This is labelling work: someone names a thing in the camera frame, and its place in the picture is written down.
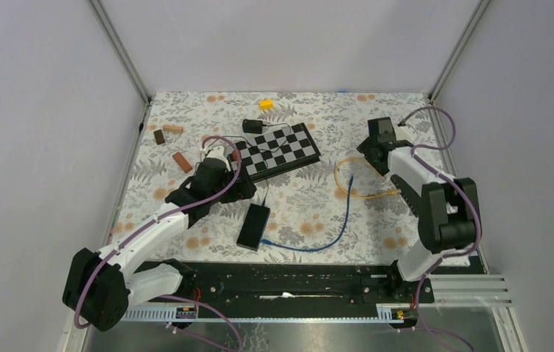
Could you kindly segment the small black network switch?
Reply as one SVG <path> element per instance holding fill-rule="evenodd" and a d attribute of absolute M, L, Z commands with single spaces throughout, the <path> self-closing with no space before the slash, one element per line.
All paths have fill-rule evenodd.
<path fill-rule="evenodd" d="M 270 209 L 268 207 L 251 204 L 245 215 L 236 245 L 256 252 L 261 243 L 269 217 Z"/>

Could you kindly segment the black power adapter with cable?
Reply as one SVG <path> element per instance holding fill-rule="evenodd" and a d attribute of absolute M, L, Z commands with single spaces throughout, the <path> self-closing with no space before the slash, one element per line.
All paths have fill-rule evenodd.
<path fill-rule="evenodd" d="M 247 139 L 245 136 L 223 135 L 224 138 L 235 144 L 243 158 L 243 166 L 254 181 L 260 176 L 267 176 L 277 166 L 283 166 L 292 158 L 281 157 L 282 154 L 293 153 L 288 144 L 297 137 L 294 126 L 286 123 L 268 125 L 262 120 L 243 120 L 243 132 L 253 134 Z"/>

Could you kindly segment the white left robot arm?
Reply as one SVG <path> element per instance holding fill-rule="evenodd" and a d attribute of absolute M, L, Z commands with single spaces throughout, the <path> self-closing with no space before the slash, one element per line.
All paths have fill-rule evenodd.
<path fill-rule="evenodd" d="M 74 254 L 62 302 L 74 312 L 75 327 L 92 325 L 107 331 L 131 306 L 168 294 L 175 301 L 190 298 L 194 283 L 175 265 L 159 264 L 145 271 L 139 267 L 207 216 L 213 205 L 249 199 L 255 191 L 238 149 L 230 155 L 223 147 L 208 151 L 193 176 L 137 230 L 97 251 L 83 248 Z"/>

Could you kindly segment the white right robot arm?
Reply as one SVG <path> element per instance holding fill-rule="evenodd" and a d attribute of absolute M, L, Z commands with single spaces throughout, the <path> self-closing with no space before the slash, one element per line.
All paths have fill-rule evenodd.
<path fill-rule="evenodd" d="M 400 140 L 391 119 L 367 122 L 369 135 L 357 150 L 382 176 L 389 177 L 418 219 L 418 240 L 394 264 L 386 285 L 390 298 L 404 302 L 415 281 L 447 257 L 471 253 L 481 240 L 478 194 L 470 178 L 459 179 L 429 165 L 415 145 Z"/>

